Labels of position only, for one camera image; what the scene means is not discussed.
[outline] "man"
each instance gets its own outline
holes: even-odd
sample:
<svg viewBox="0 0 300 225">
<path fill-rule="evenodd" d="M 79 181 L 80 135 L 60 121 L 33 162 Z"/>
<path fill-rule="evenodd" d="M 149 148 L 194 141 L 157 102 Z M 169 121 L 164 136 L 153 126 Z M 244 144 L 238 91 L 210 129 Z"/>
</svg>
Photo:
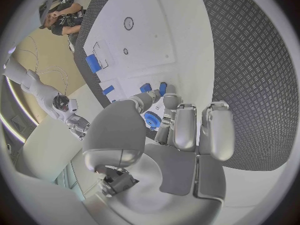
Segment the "man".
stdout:
<svg viewBox="0 0 300 225">
<path fill-rule="evenodd" d="M 49 10 L 40 29 L 48 28 L 55 35 L 77 35 L 83 20 L 83 8 L 79 3 L 62 3 Z"/>
</svg>

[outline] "blue gear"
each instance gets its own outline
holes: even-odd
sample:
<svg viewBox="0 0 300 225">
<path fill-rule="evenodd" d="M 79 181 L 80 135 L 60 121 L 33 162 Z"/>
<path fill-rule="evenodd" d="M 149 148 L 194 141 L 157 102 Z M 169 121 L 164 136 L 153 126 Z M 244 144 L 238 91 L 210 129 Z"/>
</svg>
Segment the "blue gear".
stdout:
<svg viewBox="0 0 300 225">
<path fill-rule="evenodd" d="M 162 122 L 162 119 L 160 116 L 158 116 L 156 113 L 152 111 L 146 111 L 144 114 L 144 118 L 146 120 L 146 123 L 151 126 L 150 130 L 153 131 L 156 128 L 159 128 Z"/>
</svg>

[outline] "black t-shirt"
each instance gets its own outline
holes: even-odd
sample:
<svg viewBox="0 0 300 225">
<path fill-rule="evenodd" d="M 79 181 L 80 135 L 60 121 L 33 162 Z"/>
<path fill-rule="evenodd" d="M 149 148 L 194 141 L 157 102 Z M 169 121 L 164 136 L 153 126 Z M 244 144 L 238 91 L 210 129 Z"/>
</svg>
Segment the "black t-shirt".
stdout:
<svg viewBox="0 0 300 225">
<path fill-rule="evenodd" d="M 49 13 L 52 13 L 54 11 L 62 11 L 64 9 L 67 9 L 71 7 L 70 2 L 59 4 L 58 6 L 52 8 L 49 10 Z M 83 21 L 83 9 L 81 7 L 81 10 L 75 13 L 68 13 L 65 15 L 61 15 L 57 18 L 57 21 L 51 25 L 51 31 L 55 35 L 63 35 L 63 27 L 74 27 L 77 25 L 81 25 Z"/>
</svg>

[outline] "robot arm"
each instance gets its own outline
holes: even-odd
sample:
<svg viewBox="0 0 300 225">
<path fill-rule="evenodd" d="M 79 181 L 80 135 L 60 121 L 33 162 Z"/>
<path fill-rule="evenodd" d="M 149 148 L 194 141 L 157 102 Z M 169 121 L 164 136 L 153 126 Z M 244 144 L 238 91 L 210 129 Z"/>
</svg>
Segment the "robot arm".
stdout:
<svg viewBox="0 0 300 225">
<path fill-rule="evenodd" d="M 78 139 L 83 139 L 90 123 L 75 114 L 78 110 L 76 99 L 69 99 L 54 87 L 43 84 L 39 75 L 26 70 L 13 57 L 7 61 L 3 74 L 20 84 L 23 91 L 34 95 L 38 105 L 49 116 L 63 121 Z"/>
</svg>

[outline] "blue object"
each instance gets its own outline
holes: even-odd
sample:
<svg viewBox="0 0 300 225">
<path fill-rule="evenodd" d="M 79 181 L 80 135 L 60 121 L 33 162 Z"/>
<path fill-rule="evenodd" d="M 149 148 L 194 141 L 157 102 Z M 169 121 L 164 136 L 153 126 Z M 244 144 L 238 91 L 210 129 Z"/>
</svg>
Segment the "blue object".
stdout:
<svg viewBox="0 0 300 225">
<path fill-rule="evenodd" d="M 102 93 L 103 93 L 103 95 L 107 95 L 114 89 L 115 88 L 113 87 L 113 85 L 110 85 L 108 88 L 104 89 Z"/>
<path fill-rule="evenodd" d="M 150 126 L 150 130 L 153 131 L 156 128 L 159 128 L 162 122 L 160 116 L 152 111 L 146 111 L 144 114 L 146 123 Z"/>
<path fill-rule="evenodd" d="M 152 91 L 151 85 L 149 83 L 145 83 L 143 86 L 139 88 L 142 93 Z"/>
<path fill-rule="evenodd" d="M 89 55 L 85 58 L 87 64 L 89 65 L 89 68 L 91 69 L 92 73 L 96 73 L 102 69 L 102 67 L 99 65 L 97 58 L 94 54 Z"/>
<path fill-rule="evenodd" d="M 161 82 L 159 85 L 159 93 L 161 96 L 164 96 L 166 94 L 166 88 L 167 84 L 165 82 Z"/>
</svg>

